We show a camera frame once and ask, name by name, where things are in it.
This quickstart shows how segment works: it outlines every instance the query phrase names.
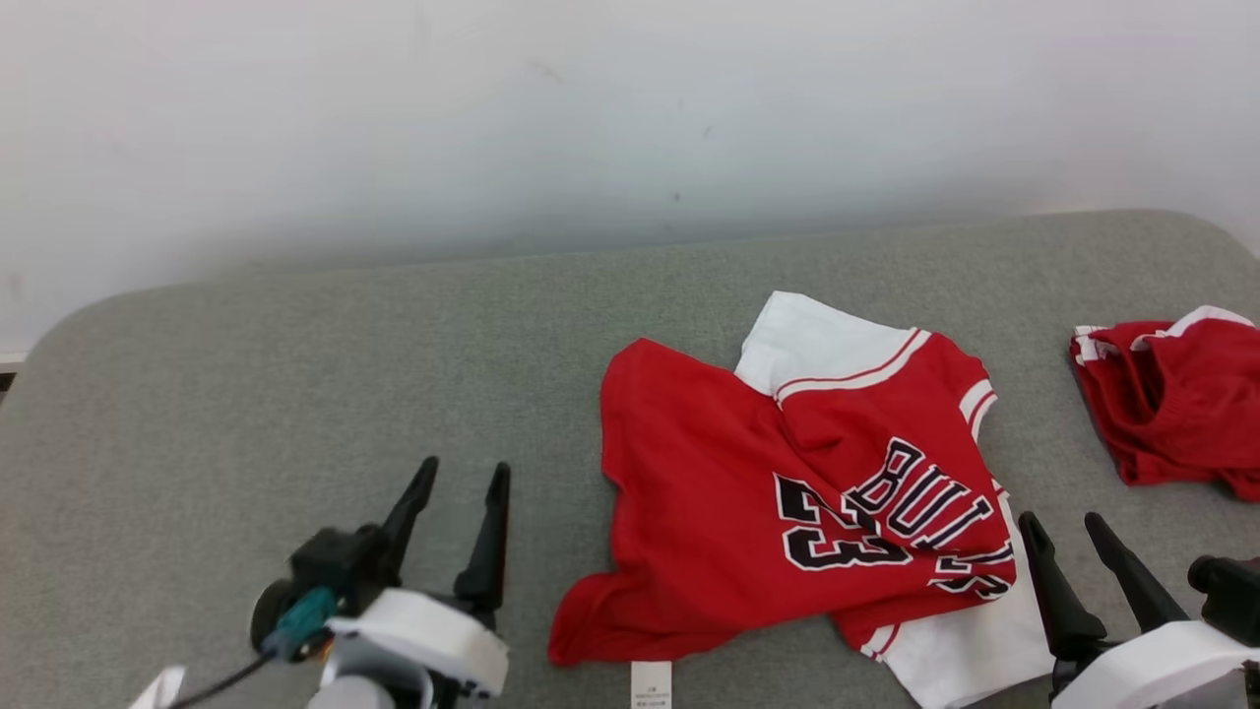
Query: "blue connector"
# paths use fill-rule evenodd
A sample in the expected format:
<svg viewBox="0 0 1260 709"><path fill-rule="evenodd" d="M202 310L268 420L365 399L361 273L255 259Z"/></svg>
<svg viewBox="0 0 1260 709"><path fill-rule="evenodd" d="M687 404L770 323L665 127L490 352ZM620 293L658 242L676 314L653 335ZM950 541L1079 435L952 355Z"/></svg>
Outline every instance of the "blue connector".
<svg viewBox="0 0 1260 709"><path fill-rule="evenodd" d="M263 655L284 662L292 660L335 613L336 597L329 588L318 587L306 592L262 641Z"/></svg>

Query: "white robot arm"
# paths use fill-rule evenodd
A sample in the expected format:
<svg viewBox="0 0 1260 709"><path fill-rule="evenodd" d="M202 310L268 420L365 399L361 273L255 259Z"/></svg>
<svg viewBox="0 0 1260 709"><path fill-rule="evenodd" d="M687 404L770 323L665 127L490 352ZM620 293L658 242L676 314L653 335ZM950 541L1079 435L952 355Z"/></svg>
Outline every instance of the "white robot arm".
<svg viewBox="0 0 1260 709"><path fill-rule="evenodd" d="M1036 515L1021 515L1046 641L1056 657L1051 708L1246 709L1256 701L1260 564L1212 557L1194 562L1189 583L1207 602L1203 621L1192 621L1100 515L1086 515L1085 528L1120 582L1142 635L1106 641L1102 622L1085 610L1055 563L1055 545Z"/></svg>
<svg viewBox="0 0 1260 709"><path fill-rule="evenodd" d="M184 669L168 667L132 709L193 706L268 662L300 662L325 647L311 709L455 709L499 696L508 646L494 615L503 604L510 474L505 463L494 472L472 558L451 596L399 588L416 515L437 476L437 458L428 458L384 524L353 534L325 528L290 557L292 578L272 583L255 604L249 640L258 660L181 700L174 698Z"/></svg>

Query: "gray cushion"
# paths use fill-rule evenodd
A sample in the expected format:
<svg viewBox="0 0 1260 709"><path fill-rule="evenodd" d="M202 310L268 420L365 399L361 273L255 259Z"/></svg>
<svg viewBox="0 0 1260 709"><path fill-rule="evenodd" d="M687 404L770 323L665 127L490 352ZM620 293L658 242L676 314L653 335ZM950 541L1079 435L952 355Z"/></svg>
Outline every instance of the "gray cushion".
<svg viewBox="0 0 1260 709"><path fill-rule="evenodd" d="M980 447L1034 509L1084 601L1135 623L1081 525L1097 510L1192 613L1200 554L1250 558L1260 515L1207 485L1116 479L1066 359L1070 327L1260 316L1255 259L1166 212L1111 212L736 244L189 285L110 298L35 348L0 407L5 706L126 706L166 664L198 689L251 659L257 594L324 525L381 520L442 457L407 586L446 591L496 461L515 471L503 706L625 706L629 669L559 670L552 615L609 568L600 475L609 359L649 336L731 368L774 288L942 331L988 366ZM304 706L319 669L273 666L217 706ZM685 709L908 706L822 618L746 633L674 670ZM1045 705L1040 680L985 706Z"/></svg>

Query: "white tag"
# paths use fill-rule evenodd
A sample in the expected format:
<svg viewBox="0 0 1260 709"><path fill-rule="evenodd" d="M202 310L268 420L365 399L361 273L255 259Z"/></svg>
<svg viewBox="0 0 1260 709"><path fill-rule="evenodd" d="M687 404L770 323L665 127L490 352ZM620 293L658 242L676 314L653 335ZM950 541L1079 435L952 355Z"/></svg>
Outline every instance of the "white tag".
<svg viewBox="0 0 1260 709"><path fill-rule="evenodd" d="M673 709L673 662L630 662L630 709Z"/></svg>
<svg viewBox="0 0 1260 709"><path fill-rule="evenodd" d="M184 684L184 666L173 665L158 675L154 684L140 695L140 699L131 705L131 709L165 709L175 703L179 694L179 685Z"/></svg>

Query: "white stripe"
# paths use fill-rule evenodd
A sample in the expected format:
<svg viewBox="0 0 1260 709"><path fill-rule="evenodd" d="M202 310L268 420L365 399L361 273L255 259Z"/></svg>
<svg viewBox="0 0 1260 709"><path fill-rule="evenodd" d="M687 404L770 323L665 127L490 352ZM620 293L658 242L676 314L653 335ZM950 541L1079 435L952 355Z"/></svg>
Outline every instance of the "white stripe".
<svg viewBox="0 0 1260 709"><path fill-rule="evenodd" d="M1080 345L1081 353L1077 354L1076 360L1081 364L1092 363L1099 359L1099 350L1094 346L1094 339L1089 335L1080 335L1076 337L1076 344Z"/></svg>
<svg viewBox="0 0 1260 709"><path fill-rule="evenodd" d="M984 404L980 404L980 411L975 413L975 421L971 422L971 441L980 441L980 422L984 421L984 416L989 413L989 407L997 402L997 397L990 397Z"/></svg>
<svg viewBox="0 0 1260 709"><path fill-rule="evenodd" d="M781 390L779 390L779 394L777 394L777 397L779 397L779 406L782 407L784 400L786 400L793 394L798 394L798 393L801 393L801 392L832 392L832 390L837 390L837 389L866 389L868 387L874 387L874 385L877 385L877 384L879 384L882 382L887 382L890 378L892 378L893 375L896 375L897 373L900 373L901 369L906 366L906 363L910 361L910 358L912 356L912 354L915 351L917 351L919 348L922 346L931 335L932 335L932 332L926 331L926 330L915 330L915 334L911 335L911 337L908 340L908 344L903 345L905 349L901 350L901 354L897 354L897 358L893 361L888 363L887 365L879 368L878 370L876 370L873 373L862 375L859 378L842 380L842 382L834 382L834 380L809 382L809 380L806 380L806 382L799 382L799 383L795 383L795 384L790 384L790 385L782 388Z"/></svg>
<svg viewBox="0 0 1260 709"><path fill-rule="evenodd" d="M866 655L867 657L874 657L876 660L878 660L878 657L876 657L876 654L879 652L879 649L882 649L885 644L888 642L890 637L892 637L892 628L893 626L883 626L882 628L877 628L874 633L871 635L871 640L868 640L867 644L862 646L862 654Z"/></svg>
<svg viewBox="0 0 1260 709"><path fill-rule="evenodd" d="M1186 330L1191 325L1202 322L1203 320L1226 320L1231 322L1239 322L1240 325L1247 325L1249 327L1256 326L1255 322L1252 322L1251 320L1244 317L1237 312L1231 312L1225 307L1201 305L1196 307L1193 312L1173 322L1173 326L1168 327L1168 336L1181 336L1186 334Z"/></svg>
<svg viewBox="0 0 1260 709"><path fill-rule="evenodd" d="M993 392L993 385L989 384L989 380L980 380L975 383L975 387L966 390L966 394L963 395L963 402L958 406L958 411L963 413L964 422L971 421L971 414L975 413L975 406L979 404L980 400L984 399L984 397L990 392Z"/></svg>

